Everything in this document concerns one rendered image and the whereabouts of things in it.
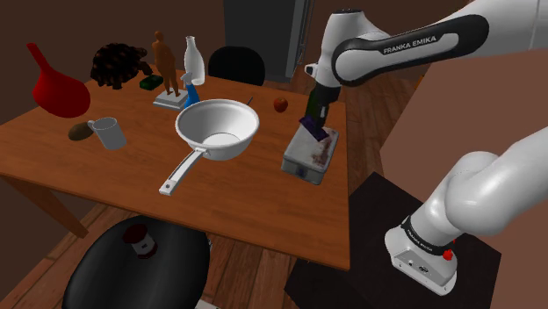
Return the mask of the dark robot stand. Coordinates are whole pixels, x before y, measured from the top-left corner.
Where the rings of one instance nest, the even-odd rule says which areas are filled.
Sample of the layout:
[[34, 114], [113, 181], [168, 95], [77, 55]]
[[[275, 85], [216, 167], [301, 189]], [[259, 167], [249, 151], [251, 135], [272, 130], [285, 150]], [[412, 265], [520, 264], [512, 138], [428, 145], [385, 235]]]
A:
[[490, 309], [501, 253], [470, 234], [456, 240], [458, 278], [445, 296], [393, 267], [385, 233], [420, 205], [371, 173], [349, 197], [350, 269], [298, 260], [285, 292], [299, 309]]

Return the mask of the black round-backed chair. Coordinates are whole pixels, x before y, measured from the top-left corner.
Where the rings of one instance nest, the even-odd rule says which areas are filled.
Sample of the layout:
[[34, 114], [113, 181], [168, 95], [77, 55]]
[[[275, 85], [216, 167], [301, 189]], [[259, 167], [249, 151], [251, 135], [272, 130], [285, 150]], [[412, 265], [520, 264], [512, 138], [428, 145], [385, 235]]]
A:
[[262, 57], [249, 47], [225, 46], [217, 49], [208, 62], [210, 76], [262, 86], [265, 66]]
[[[148, 259], [137, 257], [123, 234], [144, 224], [157, 243]], [[79, 262], [62, 309], [195, 309], [210, 263], [204, 232], [146, 216], [120, 221], [104, 232]]]

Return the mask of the purple flat card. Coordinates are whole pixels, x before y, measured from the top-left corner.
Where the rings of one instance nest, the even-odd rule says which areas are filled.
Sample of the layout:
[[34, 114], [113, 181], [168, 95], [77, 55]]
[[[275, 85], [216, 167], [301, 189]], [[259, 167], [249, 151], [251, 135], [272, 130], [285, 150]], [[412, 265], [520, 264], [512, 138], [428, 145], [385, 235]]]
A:
[[299, 122], [317, 141], [322, 141], [328, 137], [328, 133], [321, 126], [317, 125], [310, 115], [301, 118]]

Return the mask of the white bottle vase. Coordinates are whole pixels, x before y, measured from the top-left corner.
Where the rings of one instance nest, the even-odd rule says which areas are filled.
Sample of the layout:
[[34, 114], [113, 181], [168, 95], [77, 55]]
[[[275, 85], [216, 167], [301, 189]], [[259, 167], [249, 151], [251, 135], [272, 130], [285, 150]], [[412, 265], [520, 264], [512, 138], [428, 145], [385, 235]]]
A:
[[199, 52], [195, 37], [186, 37], [186, 50], [184, 53], [184, 68], [187, 73], [191, 73], [192, 83], [202, 85], [205, 83], [205, 64], [204, 59]]

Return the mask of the brown human figure statue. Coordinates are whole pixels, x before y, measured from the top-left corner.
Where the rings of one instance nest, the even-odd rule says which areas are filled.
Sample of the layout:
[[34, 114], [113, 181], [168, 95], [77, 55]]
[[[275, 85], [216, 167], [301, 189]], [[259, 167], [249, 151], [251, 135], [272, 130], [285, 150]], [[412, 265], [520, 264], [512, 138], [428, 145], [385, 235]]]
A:
[[155, 38], [156, 41], [152, 43], [155, 54], [155, 66], [163, 79], [165, 91], [156, 97], [153, 105], [181, 111], [184, 108], [187, 91], [179, 89], [176, 58], [170, 48], [164, 43], [164, 37], [161, 32], [155, 32]]

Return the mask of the dark grey refrigerator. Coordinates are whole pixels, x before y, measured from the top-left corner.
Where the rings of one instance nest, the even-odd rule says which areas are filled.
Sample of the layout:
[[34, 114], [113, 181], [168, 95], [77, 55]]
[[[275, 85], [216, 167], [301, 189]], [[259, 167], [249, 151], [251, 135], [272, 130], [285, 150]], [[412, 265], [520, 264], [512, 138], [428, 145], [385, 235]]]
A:
[[314, 0], [223, 0], [225, 43], [261, 55], [265, 79], [291, 81], [304, 60]]

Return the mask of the brown potato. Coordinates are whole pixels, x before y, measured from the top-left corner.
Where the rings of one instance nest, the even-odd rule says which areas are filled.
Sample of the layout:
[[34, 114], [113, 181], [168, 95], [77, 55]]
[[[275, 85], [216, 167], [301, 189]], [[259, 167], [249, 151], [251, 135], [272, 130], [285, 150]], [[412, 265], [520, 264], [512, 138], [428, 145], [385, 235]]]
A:
[[94, 131], [90, 128], [87, 122], [78, 123], [70, 128], [68, 137], [71, 140], [85, 140], [89, 138]]

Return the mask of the grey mug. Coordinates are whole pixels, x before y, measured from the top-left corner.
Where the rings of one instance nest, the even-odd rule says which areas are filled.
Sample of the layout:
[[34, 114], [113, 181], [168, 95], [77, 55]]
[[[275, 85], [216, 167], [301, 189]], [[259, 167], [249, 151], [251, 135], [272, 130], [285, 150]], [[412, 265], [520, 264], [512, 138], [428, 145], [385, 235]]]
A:
[[106, 149], [117, 150], [126, 145], [126, 137], [115, 118], [89, 120], [87, 125], [98, 136]]

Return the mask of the dark brown turtle figure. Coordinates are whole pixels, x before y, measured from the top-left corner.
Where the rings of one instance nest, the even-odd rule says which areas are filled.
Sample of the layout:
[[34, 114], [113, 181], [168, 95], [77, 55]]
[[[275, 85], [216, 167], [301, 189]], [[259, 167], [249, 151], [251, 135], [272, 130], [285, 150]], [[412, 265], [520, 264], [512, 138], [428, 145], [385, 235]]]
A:
[[106, 85], [121, 90], [122, 84], [136, 77], [141, 71], [152, 75], [152, 68], [142, 60], [148, 51], [142, 47], [131, 47], [123, 43], [110, 43], [101, 47], [92, 60], [90, 78], [99, 87]]

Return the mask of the red and white jar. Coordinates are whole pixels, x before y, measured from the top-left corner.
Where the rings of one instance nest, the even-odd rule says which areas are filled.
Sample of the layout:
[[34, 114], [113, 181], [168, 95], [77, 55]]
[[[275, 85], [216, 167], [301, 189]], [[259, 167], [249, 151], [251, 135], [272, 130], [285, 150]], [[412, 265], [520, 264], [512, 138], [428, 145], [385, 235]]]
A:
[[144, 224], [132, 225], [123, 234], [123, 242], [130, 244], [140, 259], [148, 259], [153, 256], [158, 245], [148, 233]]

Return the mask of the grey rectangular tin box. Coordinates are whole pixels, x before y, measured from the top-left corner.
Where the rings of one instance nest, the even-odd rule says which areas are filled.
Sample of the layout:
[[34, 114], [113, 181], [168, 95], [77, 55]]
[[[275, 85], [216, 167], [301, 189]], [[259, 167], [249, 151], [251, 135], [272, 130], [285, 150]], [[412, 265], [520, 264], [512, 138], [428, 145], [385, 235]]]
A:
[[283, 155], [281, 169], [309, 183], [320, 185], [335, 151], [339, 132], [323, 127], [328, 137], [318, 141], [300, 125]]

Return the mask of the wooden table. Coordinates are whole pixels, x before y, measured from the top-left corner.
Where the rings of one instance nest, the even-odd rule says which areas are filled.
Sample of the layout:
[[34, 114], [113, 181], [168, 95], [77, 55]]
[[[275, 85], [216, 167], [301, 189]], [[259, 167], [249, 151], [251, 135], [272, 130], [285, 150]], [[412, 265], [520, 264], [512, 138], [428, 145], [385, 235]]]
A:
[[260, 126], [248, 148], [225, 162], [198, 161], [170, 195], [164, 181], [190, 152], [176, 132], [174, 111], [153, 105], [155, 93], [137, 80], [121, 90], [87, 84], [85, 118], [113, 117], [126, 136], [116, 151], [90, 137], [72, 141], [70, 119], [36, 108], [0, 125], [0, 176], [66, 192], [149, 217], [245, 241], [338, 269], [350, 266], [347, 148], [337, 142], [320, 185], [281, 169], [284, 151], [306, 109], [307, 98], [280, 90], [210, 77], [202, 98], [247, 103]]

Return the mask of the blue spray bottle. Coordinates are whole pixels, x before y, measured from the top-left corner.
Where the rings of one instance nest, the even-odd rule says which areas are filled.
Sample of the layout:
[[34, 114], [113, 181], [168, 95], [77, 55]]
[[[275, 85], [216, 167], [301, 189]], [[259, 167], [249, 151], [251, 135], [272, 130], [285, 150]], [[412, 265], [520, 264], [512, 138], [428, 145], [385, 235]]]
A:
[[198, 93], [195, 89], [195, 86], [192, 83], [192, 72], [187, 72], [184, 75], [181, 76], [181, 79], [184, 81], [184, 86], [187, 90], [187, 98], [184, 103], [184, 108], [188, 108], [189, 106], [197, 103], [200, 101], [198, 97]]

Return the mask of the white long-handled pan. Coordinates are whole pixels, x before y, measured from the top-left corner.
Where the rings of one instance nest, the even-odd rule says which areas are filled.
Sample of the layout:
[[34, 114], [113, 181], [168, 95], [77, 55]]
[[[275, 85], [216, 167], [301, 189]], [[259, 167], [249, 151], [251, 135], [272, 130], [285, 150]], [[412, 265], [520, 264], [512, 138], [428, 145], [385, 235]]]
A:
[[191, 152], [164, 181], [159, 192], [170, 196], [201, 158], [234, 159], [249, 146], [259, 126], [255, 110], [235, 100], [208, 99], [185, 108], [178, 114], [175, 128]]

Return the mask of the small green box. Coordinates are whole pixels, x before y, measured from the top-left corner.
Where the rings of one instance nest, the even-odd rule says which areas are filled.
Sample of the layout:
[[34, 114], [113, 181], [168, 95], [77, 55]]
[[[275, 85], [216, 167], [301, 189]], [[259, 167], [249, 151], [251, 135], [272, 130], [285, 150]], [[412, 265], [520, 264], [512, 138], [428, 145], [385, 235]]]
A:
[[148, 75], [140, 81], [140, 87], [144, 90], [154, 90], [163, 84], [163, 78], [160, 75]]

